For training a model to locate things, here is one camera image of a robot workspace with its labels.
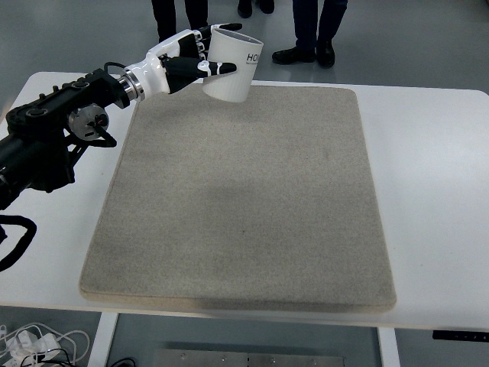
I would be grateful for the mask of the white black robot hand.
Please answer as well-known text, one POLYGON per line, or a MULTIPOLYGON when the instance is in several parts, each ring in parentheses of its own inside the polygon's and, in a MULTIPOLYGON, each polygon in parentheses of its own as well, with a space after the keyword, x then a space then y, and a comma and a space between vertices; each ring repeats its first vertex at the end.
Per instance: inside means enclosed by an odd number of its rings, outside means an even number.
POLYGON ((198 79, 234 73, 234 63, 207 60, 212 31, 238 31, 240 23, 212 24, 186 29, 152 47, 139 63, 124 68, 119 83, 130 100, 158 93, 173 94, 198 79))

